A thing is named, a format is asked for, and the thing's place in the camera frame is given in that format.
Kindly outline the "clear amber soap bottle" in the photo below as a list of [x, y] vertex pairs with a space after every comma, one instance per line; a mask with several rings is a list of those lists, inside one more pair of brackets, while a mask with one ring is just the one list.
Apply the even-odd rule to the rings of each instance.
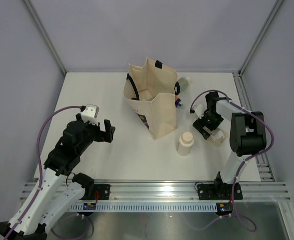
[[211, 130], [209, 130], [207, 127], [204, 127], [204, 129], [209, 133], [209, 138], [207, 140], [217, 146], [220, 146], [227, 137], [227, 133], [225, 131], [223, 136], [212, 136]]

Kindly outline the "cream cylindrical bottle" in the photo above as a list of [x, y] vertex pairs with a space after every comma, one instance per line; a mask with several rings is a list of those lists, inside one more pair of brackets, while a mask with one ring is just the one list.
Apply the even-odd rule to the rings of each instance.
[[191, 132], [184, 132], [179, 137], [179, 142], [177, 145], [177, 153], [181, 156], [187, 156], [194, 144], [194, 138]]

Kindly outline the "green bottle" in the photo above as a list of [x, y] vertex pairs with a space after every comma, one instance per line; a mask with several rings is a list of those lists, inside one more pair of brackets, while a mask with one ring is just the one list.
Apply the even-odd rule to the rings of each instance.
[[185, 91], [191, 83], [191, 77], [181, 77], [177, 80], [175, 84], [175, 95], [179, 95], [183, 91]]

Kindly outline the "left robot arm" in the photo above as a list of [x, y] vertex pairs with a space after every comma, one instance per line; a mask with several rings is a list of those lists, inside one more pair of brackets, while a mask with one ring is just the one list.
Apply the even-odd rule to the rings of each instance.
[[112, 142], [116, 128], [107, 119], [104, 126], [105, 130], [101, 130], [98, 122], [94, 123], [92, 119], [83, 121], [81, 114], [67, 124], [24, 204], [9, 221], [0, 222], [0, 235], [4, 239], [44, 240], [55, 222], [75, 201], [99, 196], [94, 179], [77, 173], [65, 191], [52, 199], [93, 142]]

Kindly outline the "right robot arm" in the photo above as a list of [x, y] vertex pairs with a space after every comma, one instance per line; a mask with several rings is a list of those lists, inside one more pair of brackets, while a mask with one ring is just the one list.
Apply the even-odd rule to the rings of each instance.
[[193, 127], [208, 140], [218, 131], [223, 120], [230, 122], [229, 143], [231, 154], [223, 169], [217, 173], [213, 183], [200, 183], [197, 193], [200, 200], [241, 200], [240, 175], [250, 159], [263, 153], [267, 146], [264, 115], [260, 111], [248, 111], [235, 104], [219, 90], [207, 90], [207, 108], [191, 106], [190, 113], [196, 114]]

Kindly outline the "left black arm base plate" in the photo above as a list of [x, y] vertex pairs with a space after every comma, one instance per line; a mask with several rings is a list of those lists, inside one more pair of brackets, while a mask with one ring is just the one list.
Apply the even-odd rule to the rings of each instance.
[[84, 198], [86, 200], [109, 200], [110, 196], [110, 185], [109, 184], [94, 184], [90, 186], [88, 191], [86, 192]]

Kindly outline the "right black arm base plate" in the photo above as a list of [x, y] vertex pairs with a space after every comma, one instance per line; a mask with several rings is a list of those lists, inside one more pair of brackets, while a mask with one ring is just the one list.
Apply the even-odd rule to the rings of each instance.
[[232, 184], [223, 183], [221, 186], [215, 186], [213, 183], [195, 183], [195, 190], [198, 193], [199, 200], [231, 200]]

